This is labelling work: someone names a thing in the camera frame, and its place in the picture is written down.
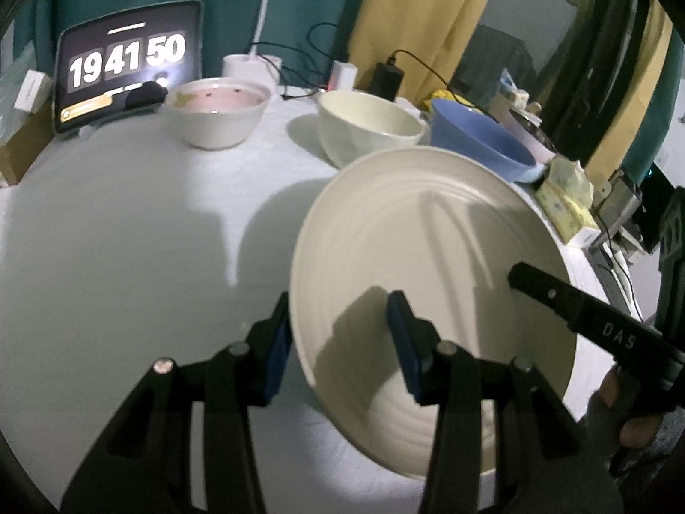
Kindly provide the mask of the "right hand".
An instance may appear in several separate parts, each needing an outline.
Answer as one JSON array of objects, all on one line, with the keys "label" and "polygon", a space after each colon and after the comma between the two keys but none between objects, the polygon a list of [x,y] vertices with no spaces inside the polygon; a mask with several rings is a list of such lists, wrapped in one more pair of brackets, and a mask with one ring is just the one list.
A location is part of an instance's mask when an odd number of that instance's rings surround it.
[{"label": "right hand", "polygon": [[684,435],[684,409],[658,412],[644,394],[613,365],[591,394],[581,420],[602,463],[617,476],[642,472],[655,478]]}]

